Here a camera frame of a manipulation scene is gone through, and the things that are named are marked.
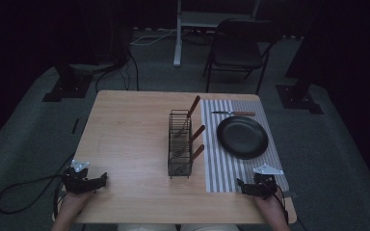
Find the striped grey white placemat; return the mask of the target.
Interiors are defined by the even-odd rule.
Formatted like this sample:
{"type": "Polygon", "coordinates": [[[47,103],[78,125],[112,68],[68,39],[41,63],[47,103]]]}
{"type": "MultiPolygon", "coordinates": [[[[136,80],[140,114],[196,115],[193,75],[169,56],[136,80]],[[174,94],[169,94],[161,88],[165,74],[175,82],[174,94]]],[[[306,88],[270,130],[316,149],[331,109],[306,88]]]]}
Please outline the striped grey white placemat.
{"type": "MultiPolygon", "coordinates": [[[[268,125],[262,104],[255,100],[202,100],[200,102],[203,132],[205,184],[209,193],[238,193],[241,188],[237,178],[245,183],[254,182],[253,169],[263,164],[282,170],[278,152],[268,125]],[[218,115],[214,111],[255,112],[255,116],[218,115]],[[257,121],[267,132],[268,148],[264,154],[253,159],[239,159],[225,151],[217,139],[217,127],[221,121],[231,116],[245,116],[257,121]]],[[[289,186],[286,177],[276,176],[277,184],[287,192],[289,186]]]]}

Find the black folding chair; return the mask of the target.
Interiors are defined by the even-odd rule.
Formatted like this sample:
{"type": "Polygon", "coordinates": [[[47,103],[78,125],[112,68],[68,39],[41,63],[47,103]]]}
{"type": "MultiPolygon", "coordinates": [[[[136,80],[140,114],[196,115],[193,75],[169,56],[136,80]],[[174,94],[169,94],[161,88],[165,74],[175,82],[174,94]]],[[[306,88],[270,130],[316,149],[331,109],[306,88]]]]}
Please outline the black folding chair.
{"type": "Polygon", "coordinates": [[[260,75],[255,90],[259,94],[272,47],[282,32],[272,21],[229,18],[217,26],[203,71],[205,91],[209,92],[213,71],[246,72],[260,75]]]}

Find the black stand base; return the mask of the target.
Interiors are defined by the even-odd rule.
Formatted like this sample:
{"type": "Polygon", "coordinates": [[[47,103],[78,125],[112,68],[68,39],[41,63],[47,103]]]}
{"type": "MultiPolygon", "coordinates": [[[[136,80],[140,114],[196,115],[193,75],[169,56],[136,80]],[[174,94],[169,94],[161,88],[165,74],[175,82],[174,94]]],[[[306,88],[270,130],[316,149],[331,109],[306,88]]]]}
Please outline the black stand base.
{"type": "Polygon", "coordinates": [[[284,109],[308,110],[313,115],[324,113],[307,90],[297,90],[288,85],[276,85],[276,89],[284,109]]]}
{"type": "Polygon", "coordinates": [[[55,65],[59,74],[52,91],[47,93],[43,102],[61,102],[64,98],[84,98],[93,76],[76,72],[69,64],[55,65]]]}

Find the wooden-handled fork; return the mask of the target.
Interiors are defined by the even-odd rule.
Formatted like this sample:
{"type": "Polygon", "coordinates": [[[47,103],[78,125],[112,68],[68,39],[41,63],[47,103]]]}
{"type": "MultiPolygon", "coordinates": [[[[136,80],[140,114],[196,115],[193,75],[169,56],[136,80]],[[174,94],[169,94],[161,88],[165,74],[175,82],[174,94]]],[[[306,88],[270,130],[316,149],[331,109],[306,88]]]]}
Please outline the wooden-handled fork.
{"type": "Polygon", "coordinates": [[[195,108],[197,107],[198,103],[200,101],[200,96],[197,95],[191,108],[188,110],[188,114],[186,115],[186,118],[185,118],[185,121],[182,125],[182,127],[174,134],[174,136],[177,138],[179,137],[180,135],[182,135],[183,131],[185,130],[185,128],[187,127],[187,125],[189,124],[190,120],[191,120],[191,116],[195,110],[195,108]]]}

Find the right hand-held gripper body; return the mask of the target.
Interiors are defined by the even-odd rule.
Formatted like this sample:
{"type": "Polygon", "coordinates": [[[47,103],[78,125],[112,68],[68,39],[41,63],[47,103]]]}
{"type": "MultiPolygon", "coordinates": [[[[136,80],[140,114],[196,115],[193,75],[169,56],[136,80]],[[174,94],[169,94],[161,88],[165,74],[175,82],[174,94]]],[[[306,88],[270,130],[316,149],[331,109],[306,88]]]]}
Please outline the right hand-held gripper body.
{"type": "Polygon", "coordinates": [[[263,164],[253,169],[254,176],[254,196],[259,196],[263,199],[267,199],[278,190],[277,175],[283,175],[284,172],[281,169],[271,167],[267,164],[263,164]]]}

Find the wooden-handled knife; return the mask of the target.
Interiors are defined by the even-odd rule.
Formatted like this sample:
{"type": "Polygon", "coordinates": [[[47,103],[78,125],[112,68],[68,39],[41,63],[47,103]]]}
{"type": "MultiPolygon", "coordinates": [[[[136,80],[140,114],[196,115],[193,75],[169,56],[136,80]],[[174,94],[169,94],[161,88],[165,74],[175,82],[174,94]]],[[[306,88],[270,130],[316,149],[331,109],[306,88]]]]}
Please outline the wooden-handled knife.
{"type": "Polygon", "coordinates": [[[218,115],[235,115],[235,116],[255,116],[255,112],[236,112],[236,111],[214,111],[212,114],[218,115]]]}

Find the black round plate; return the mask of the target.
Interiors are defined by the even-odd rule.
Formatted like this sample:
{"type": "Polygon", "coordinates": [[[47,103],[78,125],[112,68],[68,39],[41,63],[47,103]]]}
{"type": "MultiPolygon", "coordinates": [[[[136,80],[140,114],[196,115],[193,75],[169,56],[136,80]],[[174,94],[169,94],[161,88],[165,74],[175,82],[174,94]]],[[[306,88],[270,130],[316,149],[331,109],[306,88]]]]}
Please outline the black round plate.
{"type": "Polygon", "coordinates": [[[217,139],[225,151],[245,160],[261,156],[269,144],[265,129],[245,116],[231,116],[221,121],[217,127],[217,139]]]}

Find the wooden-handled utensil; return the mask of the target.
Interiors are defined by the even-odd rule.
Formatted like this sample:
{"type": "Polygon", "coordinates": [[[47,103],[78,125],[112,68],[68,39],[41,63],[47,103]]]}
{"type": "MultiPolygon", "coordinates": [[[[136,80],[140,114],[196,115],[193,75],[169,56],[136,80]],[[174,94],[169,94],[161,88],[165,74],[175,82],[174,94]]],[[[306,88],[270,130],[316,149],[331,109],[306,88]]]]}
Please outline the wooden-handled utensil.
{"type": "Polygon", "coordinates": [[[193,148],[193,142],[204,130],[205,126],[201,125],[194,134],[188,132],[184,137],[180,138],[178,141],[175,141],[172,145],[173,156],[180,157],[186,151],[191,152],[193,148]]]}
{"type": "Polygon", "coordinates": [[[204,150],[204,145],[201,144],[195,152],[192,150],[176,151],[171,158],[171,164],[175,168],[182,170],[190,170],[192,168],[194,160],[202,153],[204,150]]]}

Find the white metal desk frame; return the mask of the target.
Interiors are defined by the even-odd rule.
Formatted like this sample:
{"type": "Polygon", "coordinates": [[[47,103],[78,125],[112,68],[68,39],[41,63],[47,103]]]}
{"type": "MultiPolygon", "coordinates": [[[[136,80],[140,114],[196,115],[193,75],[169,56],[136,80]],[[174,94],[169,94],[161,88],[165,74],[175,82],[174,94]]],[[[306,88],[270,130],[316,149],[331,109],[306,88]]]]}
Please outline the white metal desk frame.
{"type": "Polygon", "coordinates": [[[250,13],[204,13],[183,11],[182,0],[177,0],[176,10],[176,40],[173,55],[173,66],[181,66],[182,29],[184,27],[215,28],[221,21],[228,18],[256,19],[261,0],[253,0],[250,13]]]}

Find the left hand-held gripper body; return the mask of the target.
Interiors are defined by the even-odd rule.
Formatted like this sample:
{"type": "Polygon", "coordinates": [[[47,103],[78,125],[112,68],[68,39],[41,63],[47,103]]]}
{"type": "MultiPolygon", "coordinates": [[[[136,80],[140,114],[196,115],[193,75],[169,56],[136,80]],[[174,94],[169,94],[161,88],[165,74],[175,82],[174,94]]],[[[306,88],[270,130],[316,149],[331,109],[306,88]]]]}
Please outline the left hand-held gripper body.
{"type": "Polygon", "coordinates": [[[89,162],[72,160],[62,176],[62,182],[69,193],[81,194],[89,192],[90,185],[87,178],[89,162]]]}

